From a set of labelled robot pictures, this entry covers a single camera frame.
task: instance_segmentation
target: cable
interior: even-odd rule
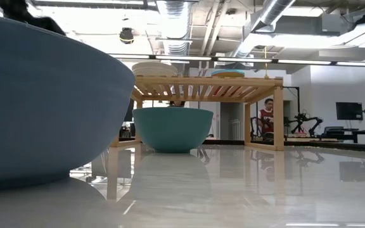
[[[288,89],[288,91],[290,91],[290,92],[292,93],[292,95],[294,95],[296,98],[298,98],[298,96],[297,96],[297,95],[295,95],[295,94],[291,91],[291,89],[290,89],[290,88],[286,88],[286,89]]]
[[[216,9],[216,15],[215,15],[215,18],[217,18],[218,16],[220,16],[221,14],[219,13],[218,14],[218,12],[222,9],[222,7],[223,7],[223,4],[219,4],[218,5],[218,8]],[[207,14],[207,18],[206,18],[206,20],[205,20],[205,24],[207,24],[209,21],[210,21],[210,13],[212,12],[212,7],[209,9],[209,11],[208,11],[208,14]]]
[[[347,23],[351,23],[351,24],[353,24],[353,25],[354,25],[354,23],[353,23],[353,22],[348,21],[344,15],[340,15],[340,16],[341,16],[341,17],[343,18],[343,20],[345,20]]]
[[[318,7],[319,9],[321,9],[322,10],[322,12],[323,13],[326,13],[325,11],[324,11],[324,9],[320,6],[320,5],[318,5],[318,4],[315,4],[315,3],[312,3],[312,2],[310,2],[310,1],[305,1],[305,0],[302,0],[303,2],[306,2],[306,3],[309,3],[309,4],[311,4],[311,5],[313,5],[314,7],[311,9],[311,11],[314,9],[314,8],[316,8],[316,7]]]
[[[238,1],[242,6],[246,7],[248,10],[252,10],[249,7],[247,7],[245,4],[243,4],[243,2],[241,2],[240,0],[236,0],[236,1]]]

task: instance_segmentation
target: metal rod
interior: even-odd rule
[[[203,42],[202,42],[200,56],[204,54],[205,48],[207,48],[208,39],[210,37],[210,33],[212,31],[212,27],[214,26],[214,23],[215,23],[216,14],[218,13],[217,12],[218,11],[218,7],[219,7],[219,2],[218,1],[214,1],[214,4],[212,5],[212,15],[210,16],[210,20],[208,22],[207,30],[205,31],[205,37],[204,37]]]
[[[259,133],[259,102],[256,102],[256,137]]]
[[[221,29],[222,21],[223,21],[223,18],[225,16],[225,14],[226,14],[227,7],[228,6],[229,6],[229,3],[227,3],[227,2],[225,2],[223,4],[223,7],[221,9],[221,15],[219,16],[218,22],[216,23],[216,26],[215,26],[215,29],[214,29],[214,33],[212,34],[212,40],[209,43],[209,47],[208,47],[208,51],[207,51],[207,56],[211,54],[212,49],[214,48],[215,41],[216,41],[216,38],[217,38],[217,36],[219,34],[219,31]]]

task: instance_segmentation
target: ceiling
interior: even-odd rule
[[[81,0],[66,0],[66,2],[85,2]],[[190,55],[198,55],[207,29],[207,15],[212,9],[214,0],[201,0],[192,4],[189,47]],[[261,9],[263,0],[229,0],[228,12],[218,16],[221,29],[218,33],[211,55],[228,53],[235,50],[242,38],[242,27],[250,18],[250,14]],[[285,11],[291,16],[319,16],[324,10],[334,6],[338,1],[298,0]],[[67,35],[106,53],[127,54],[162,54],[162,18],[156,11],[142,9],[113,9],[83,7],[34,6],[29,11],[33,15],[50,16],[62,27]],[[360,10],[365,8],[365,0],[342,1],[332,13],[340,10]],[[133,44],[123,44],[119,40],[122,27],[133,28],[135,40]],[[263,58],[304,59],[314,56],[317,49],[297,49],[267,46],[266,49],[254,48],[251,54]]]

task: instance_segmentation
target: wooden shelf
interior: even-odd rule
[[[250,142],[250,105],[268,96],[274,96],[274,145]],[[245,103],[245,145],[276,151],[284,150],[283,79],[260,79],[244,77],[176,77],[176,76],[136,76],[131,98],[137,101],[137,108],[143,101],[215,101]],[[136,140],[119,142],[116,137],[113,147],[140,143]]]
[[[136,101],[216,101],[247,103],[270,96],[283,79],[237,77],[136,77],[132,99]]]

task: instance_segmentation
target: blue bowl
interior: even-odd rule
[[[0,18],[0,188],[68,176],[122,125],[133,73],[75,40]]]
[[[142,142],[163,153],[183,153],[199,147],[208,136],[213,115],[211,111],[195,108],[133,110]]]

